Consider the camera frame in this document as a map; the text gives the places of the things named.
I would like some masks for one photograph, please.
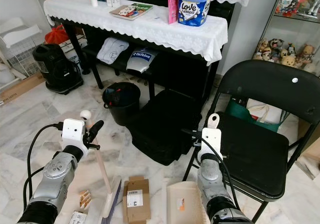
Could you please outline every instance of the vacuum cleaner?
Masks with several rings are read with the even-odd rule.
[[[47,89],[68,94],[83,85],[79,67],[69,61],[58,44],[41,44],[32,52]]]

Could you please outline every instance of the black cable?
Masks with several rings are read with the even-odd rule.
[[[25,183],[24,183],[24,186],[23,186],[23,211],[26,209],[27,207],[27,185],[28,185],[28,182],[31,182],[31,179],[32,177],[37,174],[38,172],[41,172],[42,170],[44,169],[44,167],[36,170],[34,173],[32,173],[30,175],[30,178],[27,178]]]
[[[32,151],[32,148],[34,147],[34,144],[38,138],[38,136],[40,135],[40,133],[46,129],[46,128],[49,128],[49,127],[56,127],[58,128],[59,124],[49,124],[49,125],[46,125],[44,126],[43,128],[41,128],[38,133],[35,135],[34,139],[32,140],[32,143],[29,147],[29,151],[28,151],[28,156],[26,158],[26,166],[27,166],[27,173],[28,173],[28,179],[30,179],[29,181],[29,200],[31,199],[32,195],[33,195],[33,191],[32,191],[32,180],[31,180],[31,166],[30,166],[30,157],[31,157],[31,151]]]
[[[216,157],[222,163],[222,165],[224,167],[224,171],[225,171],[225,173],[226,173],[226,175],[228,177],[228,180],[229,180],[229,185],[230,185],[230,188],[231,188],[231,192],[232,192],[232,196],[233,196],[233,201],[234,201],[235,207],[238,210],[240,210],[240,207],[239,207],[239,204],[238,204],[238,200],[237,200],[237,197],[236,197],[235,188],[234,188],[234,185],[231,182],[231,177],[230,177],[230,173],[229,173],[229,170],[228,170],[227,166],[225,165],[225,163],[222,160],[222,158],[220,157],[220,155],[216,152],[216,150],[210,145],[210,143],[208,143],[203,137],[200,137],[200,138],[211,149],[211,151],[213,151],[213,153],[216,155]]]

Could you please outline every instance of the trash bin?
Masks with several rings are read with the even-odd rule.
[[[133,83],[114,83],[103,92],[104,107],[110,110],[116,123],[125,126],[129,118],[139,112],[140,93]]]

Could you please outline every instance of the marble floor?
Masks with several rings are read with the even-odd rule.
[[[148,87],[144,81],[130,80],[129,75],[115,76],[108,67],[98,66],[105,86],[116,81],[134,82],[141,89],[141,104],[148,99]],[[65,118],[77,118],[79,113],[88,109],[93,113],[94,120],[104,120],[97,140],[110,178],[121,175],[123,182],[132,175],[143,175],[149,179],[151,220],[148,224],[166,223],[165,187],[168,183],[180,181],[184,175],[187,163],[192,154],[181,156],[178,161],[164,167],[137,150],[131,143],[129,131],[117,125],[110,112],[103,108],[102,91],[97,88],[93,74],[83,77],[84,85],[64,96],[46,90],[41,84],[11,103],[0,108],[0,223],[13,224],[19,219],[23,209],[22,190],[27,177],[27,152],[29,145],[44,125],[55,123]],[[156,86],[156,93],[162,90]],[[210,107],[213,96],[205,105],[203,113]],[[222,97],[219,108],[227,103],[227,97]],[[290,142],[297,138],[297,119],[290,116],[281,126],[281,133]],[[61,150],[59,141],[61,133],[47,129],[39,136],[31,156],[31,168],[36,170],[44,166],[56,151]],[[192,169],[189,180],[196,181],[197,171]],[[36,187],[41,180],[41,174],[33,178]],[[296,165],[287,176],[285,195],[277,202],[270,203],[258,224],[318,224],[320,223],[320,182],[310,179]],[[104,183],[93,153],[81,160],[75,173],[75,178],[68,190],[68,198],[55,223],[68,224],[73,211],[79,208],[79,192],[89,189],[92,196],[99,197],[104,190]],[[237,198],[242,211],[252,218],[259,203],[237,192]],[[121,224],[122,199],[117,205],[111,223]]]

